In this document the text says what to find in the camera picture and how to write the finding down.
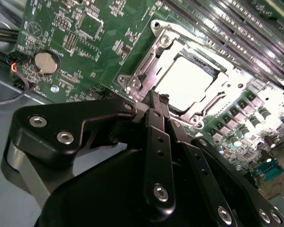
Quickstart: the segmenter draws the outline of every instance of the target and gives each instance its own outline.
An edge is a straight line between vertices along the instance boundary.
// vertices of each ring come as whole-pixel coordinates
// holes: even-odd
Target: mounting screw hole
[[[209,176],[209,173],[205,169],[202,169],[201,171],[205,176]]]
[[[157,153],[158,153],[158,155],[160,155],[161,157],[164,157],[164,153],[163,153],[163,151],[158,150],[158,151],[157,151]]]
[[[158,29],[160,27],[160,24],[158,22],[155,23],[154,28]]]
[[[197,154],[195,154],[196,159],[201,160],[201,157]]]

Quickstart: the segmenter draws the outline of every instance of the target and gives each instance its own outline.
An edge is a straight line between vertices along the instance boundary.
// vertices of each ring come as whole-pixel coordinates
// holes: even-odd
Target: black metal bracket
[[[140,186],[136,190],[140,195],[135,201],[136,207],[152,223],[168,223],[166,226],[170,226],[170,223],[181,220],[181,223],[185,223],[184,226],[190,226],[188,223],[198,215],[203,217],[201,226],[284,227],[284,218],[279,211],[240,176],[208,141],[203,138],[191,140],[183,126],[170,119],[166,96],[154,92],[149,95],[150,107],[136,105],[142,106],[142,111],[123,99],[24,107],[14,114],[4,159],[21,173],[28,190],[34,196],[37,193],[36,182],[29,182],[27,173],[30,171],[35,171],[35,175],[30,177],[41,179],[39,182],[43,186],[44,181],[50,183],[51,186],[45,185],[48,196],[59,191],[54,195],[57,198],[67,190],[67,198],[54,200],[50,196],[48,200],[51,205],[63,199],[70,200],[72,191],[78,192],[81,189],[85,191],[85,196],[93,197],[93,203],[102,204],[102,200],[95,198],[97,195],[88,193],[87,188],[92,187],[89,176],[96,177],[93,182],[118,188],[119,194],[123,195],[122,200],[127,200],[124,190],[129,190],[132,194],[133,188],[130,185],[117,186],[113,185],[114,181],[110,184],[97,178],[105,176],[107,169],[115,169],[124,177],[114,177],[127,183],[132,182],[133,176],[137,178],[137,182],[133,183]],[[73,178],[69,174],[70,169],[75,156],[86,144],[84,138],[87,131],[92,135],[89,140],[91,148],[108,143],[127,143],[131,151],[123,152],[117,160],[122,160],[122,165],[135,168],[128,169],[135,174],[126,174],[124,166],[117,167],[118,164],[111,159],[107,162],[109,166],[102,164],[95,170],[90,169],[88,173]],[[13,160],[13,154],[22,157],[23,162]],[[128,163],[127,160],[137,162],[137,165]],[[59,183],[53,184],[52,179],[55,178],[49,175],[61,176]],[[106,189],[104,192],[98,190],[97,193],[99,197],[109,201],[110,194],[107,195],[105,191]],[[187,201],[179,194],[182,191],[188,193]],[[111,197],[114,201],[117,201],[116,193]],[[88,201],[75,195],[74,198],[76,204]],[[44,196],[41,204],[46,200],[47,197]],[[197,203],[198,208],[187,209],[190,207],[188,201]],[[115,207],[109,202],[106,205],[109,208]],[[128,205],[122,204],[122,207],[125,209]],[[51,206],[45,204],[45,208],[47,213],[51,213]],[[120,219],[127,220],[127,215],[128,213],[124,213]],[[128,221],[131,226],[131,221],[142,223],[134,218]]]
[[[67,168],[82,148],[85,130],[135,115],[134,106],[123,99],[29,106],[14,113],[9,136],[18,149],[43,163]]]

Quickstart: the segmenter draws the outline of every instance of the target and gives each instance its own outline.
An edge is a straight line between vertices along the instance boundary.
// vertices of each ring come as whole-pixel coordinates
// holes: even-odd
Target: silver screw
[[[74,142],[74,137],[69,132],[61,131],[57,134],[57,140],[68,145]]]
[[[162,47],[168,47],[171,43],[171,40],[167,35],[163,35],[162,38],[160,39],[160,43]]]
[[[119,77],[120,82],[124,83],[125,82],[125,78],[124,77]]]
[[[132,110],[132,109],[133,109],[132,106],[131,106],[131,105],[128,105],[128,104],[124,104],[124,107],[125,107],[126,109],[128,109],[128,110]]]
[[[57,93],[59,92],[60,88],[56,85],[51,85],[51,92]]]
[[[36,128],[43,128],[47,125],[47,120],[44,117],[33,116],[29,119],[31,126]]]
[[[153,189],[153,193],[155,194],[156,198],[160,200],[161,202],[166,202],[169,199],[169,194],[160,185],[156,185]]]
[[[177,128],[180,128],[180,127],[181,127],[181,124],[180,124],[179,122],[174,121],[174,124],[175,124],[175,126],[176,126]]]
[[[236,170],[237,171],[241,171],[242,170],[242,166],[241,165],[236,165]]]
[[[200,141],[200,143],[201,143],[203,146],[207,146],[207,143],[206,143],[206,141],[205,141],[205,140],[203,140],[203,139],[199,139],[199,141]]]
[[[276,220],[277,223],[281,224],[281,220],[279,216],[277,216],[277,214],[274,213],[273,211],[271,211],[270,213],[271,213],[271,216],[273,216],[274,220]]]
[[[269,216],[263,210],[259,209],[259,215],[266,223],[270,223]]]
[[[227,212],[227,210],[221,206],[218,208],[218,214],[220,218],[227,224],[230,225],[232,223],[231,215]]]

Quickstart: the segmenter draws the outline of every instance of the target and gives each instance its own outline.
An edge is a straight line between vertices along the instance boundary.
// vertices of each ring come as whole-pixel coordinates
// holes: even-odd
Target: ram slot
[[[222,50],[226,49],[229,53],[231,52],[230,48],[225,47],[224,44],[226,44],[239,54],[240,57],[238,57],[237,54],[234,55],[233,52],[231,53],[232,56],[236,56],[237,60],[244,58],[249,63],[256,64],[262,69],[260,70],[263,71],[261,74],[269,74],[275,79],[278,78],[278,75],[284,77],[284,73],[281,70],[274,65],[271,65],[270,61],[268,61],[263,55],[260,57],[260,53],[255,52],[253,48],[249,48],[249,45],[246,42],[238,38],[237,35],[234,35],[230,29],[221,25],[221,22],[218,22],[220,27],[212,22],[212,19],[214,18],[209,15],[208,12],[206,12],[206,10],[203,9],[198,3],[190,2],[190,4],[181,5],[176,0],[165,0],[165,2],[167,3],[167,6],[175,10],[180,16],[184,16],[184,18],[192,22],[194,26],[200,27],[206,35],[210,35],[211,40],[216,40],[212,34],[208,32],[208,28],[210,28],[212,33],[214,33],[214,35],[220,39],[218,43],[223,44]]]
[[[275,65],[284,71],[284,53],[281,52],[273,42],[268,41],[260,33],[258,33],[253,27],[244,23],[239,16],[237,16],[231,9],[222,10],[213,2],[197,0],[210,12],[215,12],[215,16],[235,31],[246,42],[252,44],[258,51],[264,52],[265,56],[274,61]]]
[[[271,64],[271,61],[266,56],[264,56],[261,52],[256,51],[247,42],[238,37],[236,33],[234,33],[221,21],[217,20],[214,15],[212,15],[199,3],[195,2],[194,0],[189,0],[186,10],[191,12],[191,16],[199,23],[207,25],[207,27],[211,29],[217,38],[230,46],[234,51],[236,51],[250,63],[257,64],[266,73],[275,78],[278,76],[284,78],[284,72],[278,69],[275,65]]]
[[[217,3],[223,2],[229,6],[233,11],[238,13],[244,18],[250,25],[252,25],[267,39],[272,40],[282,50],[284,50],[284,35],[281,34],[275,27],[269,25],[264,21],[257,12],[247,3],[239,0],[215,0]]]

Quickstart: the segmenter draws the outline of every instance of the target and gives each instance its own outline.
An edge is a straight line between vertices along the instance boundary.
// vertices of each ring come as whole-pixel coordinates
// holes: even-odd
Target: green circuit board
[[[191,17],[198,23],[208,21],[208,17],[194,10],[191,4],[186,1],[181,2],[184,9],[191,9]],[[217,3],[213,5],[214,3],[214,0],[206,1],[209,9],[217,7]],[[271,8],[266,0],[253,1],[252,4],[263,16],[264,10],[269,8],[269,15],[280,18],[278,12]],[[18,69],[27,76],[31,83],[35,84],[36,93],[55,103],[94,100],[97,99],[97,92],[105,89],[129,98],[117,78],[119,74],[132,75],[152,45],[155,36],[151,30],[151,22],[154,19],[179,24],[204,44],[208,41],[208,38],[196,26],[166,8],[161,0],[27,0],[17,50],[32,58],[40,51],[50,50],[59,57],[61,67],[51,75],[40,75],[33,63],[24,64]],[[270,33],[270,30],[265,30],[265,28],[263,26],[258,29],[263,29],[262,34],[272,35],[273,42],[277,43],[279,37],[273,36],[274,33]],[[276,26],[276,28],[284,33],[284,26]],[[234,29],[238,29],[237,33],[242,39],[249,40],[248,29],[241,31],[241,34],[239,33],[240,26],[234,26]],[[263,48],[262,51],[265,52],[266,46],[258,45],[259,43],[255,41],[253,45],[256,48]],[[195,51],[212,65],[218,66],[221,71],[226,70],[204,52],[198,49]],[[284,66],[284,62],[278,61],[278,63],[280,67]],[[53,92],[52,86],[57,86],[59,92]],[[263,93],[261,98],[265,100],[267,92],[264,88],[265,84],[257,84],[255,79],[250,81],[246,91],[240,97],[232,100],[216,114],[205,118],[205,127],[202,130],[187,129],[192,136],[202,134],[215,146],[225,147],[228,151],[225,157],[234,166],[240,165],[242,174],[262,164],[257,144],[262,141],[264,135],[269,133],[278,142],[284,142],[282,122],[267,125],[262,131],[257,132],[254,140],[244,140],[239,130],[234,131],[231,136],[243,140],[244,146],[240,149],[231,144],[230,137],[221,143],[216,143],[210,131],[223,121],[223,116],[232,107],[238,106],[239,100],[246,100],[250,91],[254,94]],[[283,120],[283,95],[273,90],[269,96],[275,96],[276,99],[266,102],[266,107],[275,109],[274,113]]]
[[[160,18],[189,26],[156,2],[28,0],[17,49],[31,56],[48,49],[62,64],[44,77],[30,64],[20,70],[37,84],[37,93],[58,103],[86,100],[106,87],[125,96],[116,76],[131,75],[151,45],[150,22]],[[52,85],[59,93],[50,91]]]

